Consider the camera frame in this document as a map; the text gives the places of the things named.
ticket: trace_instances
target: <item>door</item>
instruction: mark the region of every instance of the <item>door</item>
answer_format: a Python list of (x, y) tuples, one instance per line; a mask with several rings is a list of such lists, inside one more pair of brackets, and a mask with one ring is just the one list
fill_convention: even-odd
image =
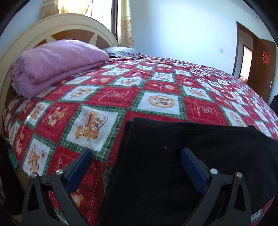
[(256, 56), (251, 63), (252, 72), (247, 84), (268, 102), (275, 74), (276, 44), (264, 39), (256, 42)]

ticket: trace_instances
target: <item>bedspread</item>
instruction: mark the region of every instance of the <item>bedspread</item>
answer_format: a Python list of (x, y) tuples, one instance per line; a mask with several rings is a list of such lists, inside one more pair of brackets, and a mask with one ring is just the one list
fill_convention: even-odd
[[(31, 100), (11, 101), (3, 114), (7, 139), (27, 176), (52, 174), (65, 168), (83, 147), (92, 149), (94, 161), (71, 194), (92, 225), (97, 222), (123, 126), (135, 116), (253, 125), (278, 139), (277, 116), (245, 83), (215, 68), (152, 56), (110, 60), (56, 83)], [(52, 193), (50, 197), (63, 219)], [(271, 202), (252, 215), (253, 225)]]

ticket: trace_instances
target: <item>cream wooden headboard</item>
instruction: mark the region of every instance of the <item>cream wooden headboard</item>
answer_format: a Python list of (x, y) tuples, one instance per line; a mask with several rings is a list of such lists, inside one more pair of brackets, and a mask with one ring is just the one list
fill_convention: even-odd
[(100, 22), (80, 14), (57, 14), (38, 21), (23, 32), (0, 58), (0, 125), (6, 104), (15, 95), (10, 86), (10, 65), (24, 50), (60, 39), (76, 39), (100, 49), (117, 46), (113, 34)]

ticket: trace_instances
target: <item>folded pink blanket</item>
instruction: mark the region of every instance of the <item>folded pink blanket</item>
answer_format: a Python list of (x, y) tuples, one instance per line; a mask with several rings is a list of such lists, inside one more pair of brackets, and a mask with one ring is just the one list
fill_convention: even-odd
[(11, 76), (23, 96), (32, 98), (54, 83), (107, 60), (107, 53), (94, 45), (59, 40), (22, 52), (11, 65)]

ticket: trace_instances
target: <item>red paper cutting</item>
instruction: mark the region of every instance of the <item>red paper cutting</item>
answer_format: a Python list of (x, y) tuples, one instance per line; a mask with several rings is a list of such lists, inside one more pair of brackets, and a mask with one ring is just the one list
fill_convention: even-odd
[(269, 64), (271, 60), (269, 59), (269, 53), (268, 52), (262, 52), (262, 62), (266, 65)]

